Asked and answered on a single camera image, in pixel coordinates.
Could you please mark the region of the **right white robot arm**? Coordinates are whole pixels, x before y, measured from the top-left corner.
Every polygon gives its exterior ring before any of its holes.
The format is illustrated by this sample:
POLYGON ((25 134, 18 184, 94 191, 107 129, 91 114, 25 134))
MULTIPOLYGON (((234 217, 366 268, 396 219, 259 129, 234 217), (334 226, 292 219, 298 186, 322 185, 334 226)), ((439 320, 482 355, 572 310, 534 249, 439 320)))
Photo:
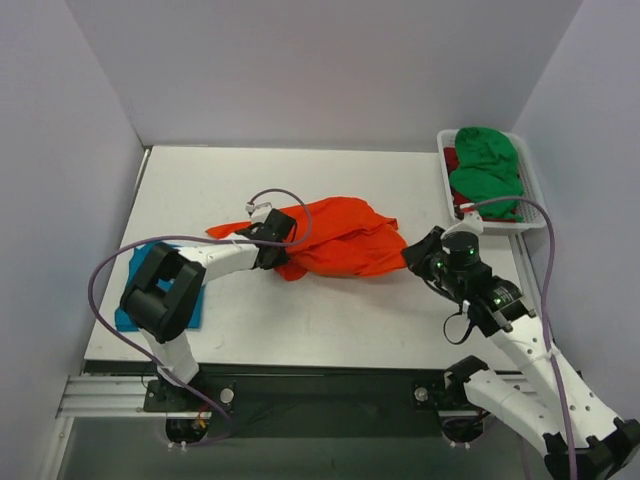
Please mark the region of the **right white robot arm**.
POLYGON ((555 479, 608 479, 632 461, 638 421, 622 419, 584 382, 519 287, 481 260, 476 234, 434 227, 402 257, 414 275, 458 305, 535 393, 522 393, 470 355, 445 371, 448 404, 495 416, 539 452, 555 479))

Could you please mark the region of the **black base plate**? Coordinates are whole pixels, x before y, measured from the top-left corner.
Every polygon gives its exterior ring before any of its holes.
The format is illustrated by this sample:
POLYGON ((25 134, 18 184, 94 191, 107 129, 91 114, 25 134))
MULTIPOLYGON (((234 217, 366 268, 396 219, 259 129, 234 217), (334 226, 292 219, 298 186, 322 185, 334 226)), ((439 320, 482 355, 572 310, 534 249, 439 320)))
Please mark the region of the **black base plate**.
POLYGON ((235 438, 424 438, 473 442, 493 424, 450 399, 429 369, 204 365, 191 385, 157 378, 143 410, 165 417, 170 440, 202 445, 235 438))

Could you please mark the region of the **white plastic basket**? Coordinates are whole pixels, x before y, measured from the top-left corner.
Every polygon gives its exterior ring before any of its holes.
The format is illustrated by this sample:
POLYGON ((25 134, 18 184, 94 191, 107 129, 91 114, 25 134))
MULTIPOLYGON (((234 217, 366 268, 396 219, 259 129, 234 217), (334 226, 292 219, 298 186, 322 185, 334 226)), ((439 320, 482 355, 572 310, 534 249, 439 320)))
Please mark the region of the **white plastic basket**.
MULTIPOLYGON (((437 134, 438 156, 445 190, 445 202, 449 217, 453 222, 459 220, 458 206, 460 203, 455 200, 455 190, 450 185, 449 173, 452 172, 453 169, 449 167, 449 162, 446 160, 445 150, 455 147, 457 132, 457 129, 445 129, 437 134)), ((518 175, 523 187, 523 197, 545 208, 544 197, 532 165, 532 155, 526 143, 522 138, 511 132, 504 132, 504 135, 509 139, 518 153, 518 175)), ((511 235, 532 229, 543 229, 545 227, 543 216, 536 208, 527 202, 520 201, 515 209, 515 214, 521 217, 520 222, 483 219, 484 232, 491 235, 511 235)))

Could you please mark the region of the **green t shirt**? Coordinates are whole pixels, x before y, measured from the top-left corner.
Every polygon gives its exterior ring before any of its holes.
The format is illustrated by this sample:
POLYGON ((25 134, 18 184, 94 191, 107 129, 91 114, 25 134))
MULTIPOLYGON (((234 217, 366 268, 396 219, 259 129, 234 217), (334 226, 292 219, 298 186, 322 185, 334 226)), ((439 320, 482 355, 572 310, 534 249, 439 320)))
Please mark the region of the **green t shirt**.
POLYGON ((486 127, 461 128, 454 149, 458 166, 449 174, 450 185, 470 203, 523 196, 518 152, 505 134, 486 127))

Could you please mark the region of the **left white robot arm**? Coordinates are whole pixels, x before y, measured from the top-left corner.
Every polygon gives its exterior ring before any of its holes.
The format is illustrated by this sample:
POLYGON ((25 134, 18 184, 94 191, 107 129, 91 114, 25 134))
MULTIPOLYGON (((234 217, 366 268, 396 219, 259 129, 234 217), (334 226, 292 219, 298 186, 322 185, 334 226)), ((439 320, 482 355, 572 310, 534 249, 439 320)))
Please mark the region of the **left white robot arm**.
POLYGON ((158 373, 170 383, 166 398, 177 410, 191 411, 202 399, 203 389, 193 380, 199 365, 186 330, 204 286, 235 272, 285 264, 288 255, 282 244, 295 229, 292 217, 270 209, 220 244, 173 247, 159 242, 142 260, 121 296, 120 309, 159 360, 158 373))

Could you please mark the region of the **orange t shirt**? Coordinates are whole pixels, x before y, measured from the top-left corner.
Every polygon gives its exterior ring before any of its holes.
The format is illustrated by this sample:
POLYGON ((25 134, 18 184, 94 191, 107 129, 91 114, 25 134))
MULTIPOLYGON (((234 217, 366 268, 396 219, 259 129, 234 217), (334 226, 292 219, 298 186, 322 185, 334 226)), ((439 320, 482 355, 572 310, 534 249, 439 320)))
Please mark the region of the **orange t shirt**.
POLYGON ((283 213, 296 220, 297 240, 310 230, 305 242, 286 249, 289 260, 275 271, 286 281, 297 281, 312 273, 325 277, 377 277, 404 269, 402 251, 407 242, 398 221, 385 217, 364 200, 328 197, 308 205, 308 220, 300 205, 283 213))

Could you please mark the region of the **dark red t shirt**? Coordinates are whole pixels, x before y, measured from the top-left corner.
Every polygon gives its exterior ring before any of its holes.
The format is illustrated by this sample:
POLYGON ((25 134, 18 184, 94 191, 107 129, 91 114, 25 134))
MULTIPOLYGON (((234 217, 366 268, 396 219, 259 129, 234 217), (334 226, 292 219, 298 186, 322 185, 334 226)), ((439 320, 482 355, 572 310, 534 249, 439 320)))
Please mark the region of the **dark red t shirt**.
POLYGON ((454 210, 457 211, 460 206, 470 204, 471 201, 459 193, 454 187, 451 180, 451 175, 459 167, 459 160, 454 147, 444 148, 445 167, 447 172, 447 179, 449 180, 449 188, 452 195, 452 203, 454 210))

